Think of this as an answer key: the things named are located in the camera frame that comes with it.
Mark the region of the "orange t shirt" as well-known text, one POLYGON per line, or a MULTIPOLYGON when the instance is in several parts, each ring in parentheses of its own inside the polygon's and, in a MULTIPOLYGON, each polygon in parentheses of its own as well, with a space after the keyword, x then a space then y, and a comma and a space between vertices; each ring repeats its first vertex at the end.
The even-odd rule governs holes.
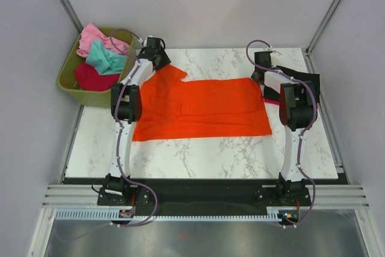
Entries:
POLYGON ((262 91, 250 78, 186 81, 172 65, 141 87, 133 140, 259 137, 272 133, 262 91))

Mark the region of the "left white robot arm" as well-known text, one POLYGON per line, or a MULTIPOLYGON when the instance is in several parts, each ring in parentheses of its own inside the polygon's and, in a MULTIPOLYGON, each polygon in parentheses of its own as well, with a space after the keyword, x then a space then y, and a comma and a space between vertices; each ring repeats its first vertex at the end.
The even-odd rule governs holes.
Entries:
POLYGON ((153 73, 170 64, 161 38, 149 36, 133 68, 111 87, 111 115, 115 120, 115 150, 109 173, 98 192, 99 206, 128 206, 137 186, 130 180, 129 157, 132 137, 143 112, 140 88, 153 73))

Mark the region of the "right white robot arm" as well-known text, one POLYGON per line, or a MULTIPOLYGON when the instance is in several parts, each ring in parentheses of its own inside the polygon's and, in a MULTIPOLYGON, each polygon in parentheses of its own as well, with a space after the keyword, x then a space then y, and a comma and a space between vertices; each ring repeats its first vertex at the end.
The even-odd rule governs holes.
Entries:
POLYGON ((319 75, 273 67, 271 53, 256 52, 257 66, 252 80, 263 85, 266 101, 277 101, 279 119, 285 129, 285 151, 278 180, 273 187, 261 185, 256 190, 260 206, 308 206, 312 202, 304 172, 304 151, 308 132, 317 119, 319 75))

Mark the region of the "folded black t shirt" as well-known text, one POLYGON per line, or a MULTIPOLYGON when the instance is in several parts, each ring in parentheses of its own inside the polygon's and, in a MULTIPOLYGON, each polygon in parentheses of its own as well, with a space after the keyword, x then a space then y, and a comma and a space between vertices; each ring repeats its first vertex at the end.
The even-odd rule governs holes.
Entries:
MULTIPOLYGON (((275 69, 280 69, 283 73, 285 73, 288 76, 294 77, 295 79, 299 79, 301 81, 311 81, 314 85, 314 97, 317 103, 319 103, 319 96, 320 96, 320 74, 315 73, 306 73, 306 72, 298 72, 296 70, 292 70, 287 67, 283 66, 277 66, 275 69)), ((279 101, 280 96, 279 93, 276 92, 273 88, 266 86, 263 90, 263 97, 266 99, 272 99, 279 101)))

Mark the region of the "folded magenta t shirt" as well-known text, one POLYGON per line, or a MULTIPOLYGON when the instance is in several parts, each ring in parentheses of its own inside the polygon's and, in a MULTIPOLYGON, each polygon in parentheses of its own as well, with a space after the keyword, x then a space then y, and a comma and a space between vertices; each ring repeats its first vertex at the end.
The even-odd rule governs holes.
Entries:
POLYGON ((273 104, 273 105, 279 105, 280 104, 280 102, 279 101, 277 101, 277 100, 272 100, 272 99, 264 99, 264 101, 266 102, 266 103, 268 103, 268 104, 273 104))

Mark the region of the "teal t shirt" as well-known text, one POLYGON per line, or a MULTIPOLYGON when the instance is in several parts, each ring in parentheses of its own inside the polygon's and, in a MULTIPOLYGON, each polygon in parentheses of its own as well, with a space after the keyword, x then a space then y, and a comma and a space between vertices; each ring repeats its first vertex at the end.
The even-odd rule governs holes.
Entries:
POLYGON ((101 41, 94 40, 85 62, 99 75, 117 75, 122 73, 126 57, 105 48, 101 41))

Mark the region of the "pink t shirt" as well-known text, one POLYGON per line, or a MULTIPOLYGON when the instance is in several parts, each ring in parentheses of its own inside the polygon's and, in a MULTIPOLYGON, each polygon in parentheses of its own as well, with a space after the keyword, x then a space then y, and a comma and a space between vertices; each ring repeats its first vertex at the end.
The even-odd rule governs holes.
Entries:
POLYGON ((92 23, 89 23, 81 32, 79 47, 76 51, 77 55, 82 58, 87 58, 91 51, 91 45, 95 40, 100 41, 103 44, 104 48, 113 51, 116 54, 122 55, 123 53, 120 51, 127 53, 130 49, 129 43, 126 43, 113 37, 112 41, 117 46, 117 48, 115 48, 112 45, 109 36, 106 36, 99 28, 97 28, 92 23))

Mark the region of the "red t shirt in bin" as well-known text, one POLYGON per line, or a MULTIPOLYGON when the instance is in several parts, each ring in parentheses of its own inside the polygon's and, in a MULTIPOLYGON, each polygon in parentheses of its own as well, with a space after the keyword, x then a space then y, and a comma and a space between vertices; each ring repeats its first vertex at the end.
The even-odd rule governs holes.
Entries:
POLYGON ((119 80, 119 74, 100 75, 85 61, 75 69, 75 79, 81 89, 87 91, 106 91, 119 80))

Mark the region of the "olive green plastic bin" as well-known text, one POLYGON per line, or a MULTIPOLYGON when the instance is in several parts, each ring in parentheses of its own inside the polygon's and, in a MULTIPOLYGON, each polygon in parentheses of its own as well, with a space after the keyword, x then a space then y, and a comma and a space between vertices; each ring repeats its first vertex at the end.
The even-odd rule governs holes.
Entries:
MULTIPOLYGON (((114 28, 99 28, 106 36, 111 35, 113 31, 115 31, 114 28)), ((123 68, 123 71, 119 77, 119 80, 116 82, 120 82, 123 80, 130 70, 133 68, 135 64, 135 59, 132 58, 136 52, 135 52, 135 40, 129 31, 122 31, 117 30, 117 37, 116 39, 119 39, 121 41, 124 41, 126 43, 130 44, 129 52, 125 53, 122 52, 126 57, 126 63, 123 68)), ((76 79, 75 79, 75 69, 85 61, 86 58, 82 58, 79 55, 77 55, 76 51, 79 47, 79 40, 81 38, 81 35, 78 37, 76 43, 74 44, 69 56, 67 57, 66 62, 64 63, 61 72, 58 76, 58 85, 59 87, 67 92, 69 95, 71 95, 75 100, 77 100, 80 104, 85 106, 91 106, 91 107, 102 107, 102 108, 109 108, 111 106, 111 88, 106 91, 87 91, 80 88, 78 85, 76 79)), ((110 37, 110 40, 112 42, 112 45, 117 48, 117 46, 112 41, 112 37, 110 37)))

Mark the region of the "aluminium base extrusion rails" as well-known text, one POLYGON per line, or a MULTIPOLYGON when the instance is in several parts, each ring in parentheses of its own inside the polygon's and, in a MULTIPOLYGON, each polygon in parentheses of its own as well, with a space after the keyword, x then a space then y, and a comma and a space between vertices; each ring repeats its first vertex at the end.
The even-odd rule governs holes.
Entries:
MULTIPOLYGON (((363 209, 369 208, 365 191, 360 185, 317 185, 315 209, 363 209)), ((94 208, 97 194, 89 185, 49 185, 43 199, 44 208, 94 208)))

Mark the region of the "right aluminium frame post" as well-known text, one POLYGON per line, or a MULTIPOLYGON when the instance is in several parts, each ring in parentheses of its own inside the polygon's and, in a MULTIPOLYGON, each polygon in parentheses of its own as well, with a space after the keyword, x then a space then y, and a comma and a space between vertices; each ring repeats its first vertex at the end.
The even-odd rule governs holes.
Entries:
POLYGON ((328 9, 323 16, 320 24, 318 25, 313 37, 311 38, 309 44, 307 45, 306 49, 304 50, 306 55, 309 56, 312 51, 315 49, 316 45, 318 44, 319 40, 321 39, 321 36, 323 35, 324 31, 328 27, 328 24, 332 20, 334 14, 336 13, 337 9, 341 5, 343 0, 332 0, 330 5, 328 6, 328 9))

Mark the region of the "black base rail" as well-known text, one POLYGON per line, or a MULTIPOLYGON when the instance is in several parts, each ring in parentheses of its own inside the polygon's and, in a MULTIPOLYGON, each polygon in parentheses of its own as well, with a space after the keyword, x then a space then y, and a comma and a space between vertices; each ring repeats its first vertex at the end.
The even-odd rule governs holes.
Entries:
POLYGON ((305 208, 312 203, 305 180, 133 179, 107 176, 99 206, 133 206, 136 215, 221 217, 265 215, 269 207, 305 208))

